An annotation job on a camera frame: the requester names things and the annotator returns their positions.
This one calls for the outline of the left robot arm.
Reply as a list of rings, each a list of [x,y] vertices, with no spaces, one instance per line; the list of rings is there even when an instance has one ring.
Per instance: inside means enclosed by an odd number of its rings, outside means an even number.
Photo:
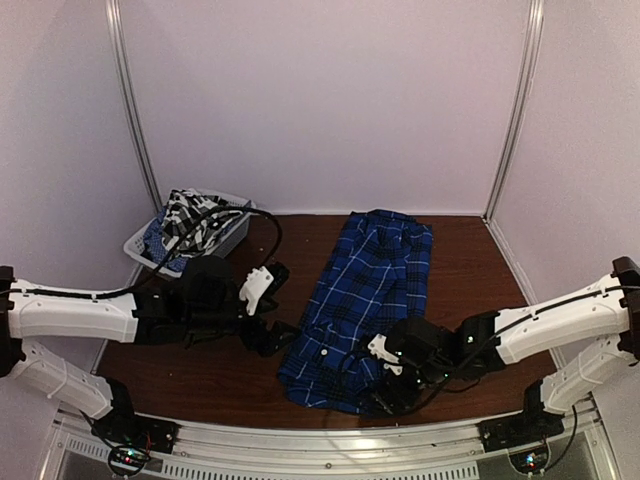
[[[270,357],[300,332],[263,314],[277,309],[274,294],[288,280],[281,263],[252,270],[236,285],[230,263],[218,256],[187,262],[180,277],[152,288],[140,282],[98,292],[47,289],[1,269],[1,374],[21,380],[77,408],[95,433],[123,444],[146,428],[127,387],[95,376],[37,343],[43,336],[94,338],[144,346],[188,346],[237,336],[244,347]]]

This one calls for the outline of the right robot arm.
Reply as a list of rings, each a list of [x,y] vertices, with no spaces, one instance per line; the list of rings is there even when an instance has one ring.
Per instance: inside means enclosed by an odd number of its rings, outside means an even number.
[[[483,421],[487,450],[559,435],[572,407],[621,369],[639,361],[639,266],[623,256],[611,273],[572,294],[523,308],[490,311],[457,329],[424,318],[399,321],[368,344],[384,377],[370,395],[375,413],[404,416],[424,408],[452,380],[475,382],[542,351],[591,339],[569,364],[530,385],[521,412]]]

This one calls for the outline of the blue plaid long sleeve shirt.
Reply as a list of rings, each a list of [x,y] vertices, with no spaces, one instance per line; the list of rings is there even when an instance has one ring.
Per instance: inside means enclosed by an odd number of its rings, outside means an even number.
[[[397,212],[353,213],[302,314],[277,378],[303,407],[368,414],[385,368],[368,343],[426,313],[434,235]]]

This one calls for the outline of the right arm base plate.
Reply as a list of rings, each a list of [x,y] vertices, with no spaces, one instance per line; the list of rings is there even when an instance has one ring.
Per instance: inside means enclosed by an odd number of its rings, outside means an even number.
[[[540,442],[564,432],[563,416],[528,416],[523,412],[480,422],[477,427],[484,451],[494,452]]]

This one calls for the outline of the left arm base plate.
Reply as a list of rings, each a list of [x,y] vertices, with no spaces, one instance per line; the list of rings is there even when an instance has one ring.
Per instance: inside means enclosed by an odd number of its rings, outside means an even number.
[[[144,415],[132,418],[91,420],[92,433],[112,445],[134,446],[146,452],[171,454],[177,440],[179,425]]]

